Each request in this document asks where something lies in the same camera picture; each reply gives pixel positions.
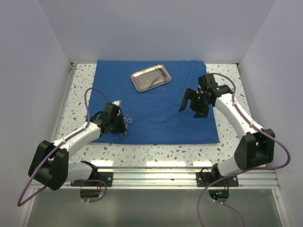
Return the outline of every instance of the metal tray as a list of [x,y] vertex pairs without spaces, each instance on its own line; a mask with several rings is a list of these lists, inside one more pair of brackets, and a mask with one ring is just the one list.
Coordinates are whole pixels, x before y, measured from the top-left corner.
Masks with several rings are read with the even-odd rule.
[[131,80],[137,91],[143,92],[170,82],[171,76],[164,65],[159,64],[135,72],[131,75]]

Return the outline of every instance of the blue mat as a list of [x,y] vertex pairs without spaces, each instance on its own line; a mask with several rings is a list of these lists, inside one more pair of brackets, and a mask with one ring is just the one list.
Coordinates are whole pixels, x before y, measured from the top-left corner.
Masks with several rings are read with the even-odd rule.
[[[130,76],[145,68],[163,64],[172,81],[146,92],[138,92]],[[178,112],[186,88],[196,89],[198,77],[206,74],[202,61],[98,61],[93,87],[111,100],[122,100],[122,112],[133,120],[126,139],[108,134],[94,142],[118,144],[204,144],[218,143],[218,133],[210,106],[207,118],[194,119],[188,108]],[[91,115],[103,110],[106,100],[92,91]]]

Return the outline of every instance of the white speckled table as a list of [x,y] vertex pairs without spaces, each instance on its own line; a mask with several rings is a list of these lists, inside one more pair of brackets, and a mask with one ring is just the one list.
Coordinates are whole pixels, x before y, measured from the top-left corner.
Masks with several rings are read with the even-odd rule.
[[[78,64],[64,110],[58,138],[79,128],[85,121],[84,92],[93,84],[97,64]],[[243,86],[235,64],[207,64],[207,72],[218,72],[236,84],[236,98],[249,112]],[[227,81],[216,76],[219,85]],[[212,166],[234,154],[239,143],[235,130],[214,109],[220,143],[202,145],[119,145],[90,143],[70,158],[70,162],[89,161],[97,166]]]

